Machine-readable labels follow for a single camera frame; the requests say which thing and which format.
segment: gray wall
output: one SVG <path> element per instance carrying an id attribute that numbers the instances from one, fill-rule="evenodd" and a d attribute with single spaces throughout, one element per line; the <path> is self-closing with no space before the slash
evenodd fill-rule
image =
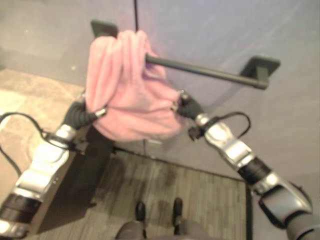
<path id="1" fill-rule="evenodd" d="M 1 0 L 0 66 L 84 86 L 94 18 L 134 29 L 133 1 Z"/>
<path id="2" fill-rule="evenodd" d="M 319 1 L 138 1 L 139 26 L 162 57 L 239 73 L 253 55 L 281 60 L 266 91 L 167 69 L 213 115 L 244 111 L 252 129 L 243 139 L 284 176 L 319 171 Z M 246 127 L 234 119 L 231 128 Z M 141 143 L 123 144 L 139 150 Z M 147 144 L 156 157 L 236 177 L 204 142 L 182 132 L 162 146 Z"/>

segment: gray rug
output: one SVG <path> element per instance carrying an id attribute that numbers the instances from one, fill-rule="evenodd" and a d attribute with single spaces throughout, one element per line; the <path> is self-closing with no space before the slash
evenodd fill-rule
<path id="1" fill-rule="evenodd" d="M 147 209 L 147 235 L 172 235 L 172 207 L 183 199 L 183 216 L 202 224 L 212 237 L 246 239 L 246 187 L 242 181 L 118 151 L 110 158 L 85 217 L 29 240 L 113 239 L 135 205 Z"/>

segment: black cord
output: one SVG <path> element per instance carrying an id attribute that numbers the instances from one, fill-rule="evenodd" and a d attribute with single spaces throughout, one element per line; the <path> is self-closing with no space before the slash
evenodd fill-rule
<path id="1" fill-rule="evenodd" d="M 49 134 L 51 134 L 50 132 L 48 131 L 45 131 L 43 130 L 40 125 L 38 124 L 38 122 L 33 118 L 31 117 L 30 115 L 28 114 L 25 114 L 25 113 L 22 113 L 22 112 L 6 112 L 2 115 L 0 115 L 0 124 L 1 122 L 6 118 L 6 117 L 9 117 L 11 115 L 20 115 L 20 116 L 23 116 L 27 119 L 29 119 L 32 124 L 35 126 L 35 128 L 37 129 L 37 131 L 39 132 L 41 138 L 46 141 L 47 143 L 51 144 L 51 145 L 54 145 L 55 147 L 58 147 L 58 148 L 61 148 L 61 149 L 66 149 L 66 150 L 75 150 L 73 148 L 68 148 L 68 147 L 61 147 L 61 146 L 58 146 L 58 145 L 55 145 L 53 144 L 52 142 L 48 141 L 47 139 L 47 136 Z M 0 153 L 3 154 L 3 156 L 5 157 L 5 159 L 11 164 L 11 166 L 14 168 L 14 170 L 16 171 L 16 173 L 18 174 L 18 176 L 21 176 L 22 172 L 20 170 L 20 168 L 18 167 L 18 165 L 15 163 L 14 160 L 12 160 L 12 158 L 1 148 L 0 146 Z"/>
<path id="2" fill-rule="evenodd" d="M 218 116 L 217 117 L 217 121 L 221 121 L 223 119 L 228 119 L 228 118 L 231 118 L 231 117 L 234 117 L 234 116 L 244 116 L 247 121 L 248 121 L 248 126 L 246 127 L 246 129 L 238 136 L 238 139 L 241 138 L 242 136 L 244 136 L 251 128 L 251 120 L 250 120 L 250 117 L 245 114 L 244 112 L 242 111 L 233 111 L 233 112 L 230 112 L 230 113 L 227 113 L 226 115 L 223 115 L 223 116 Z"/>

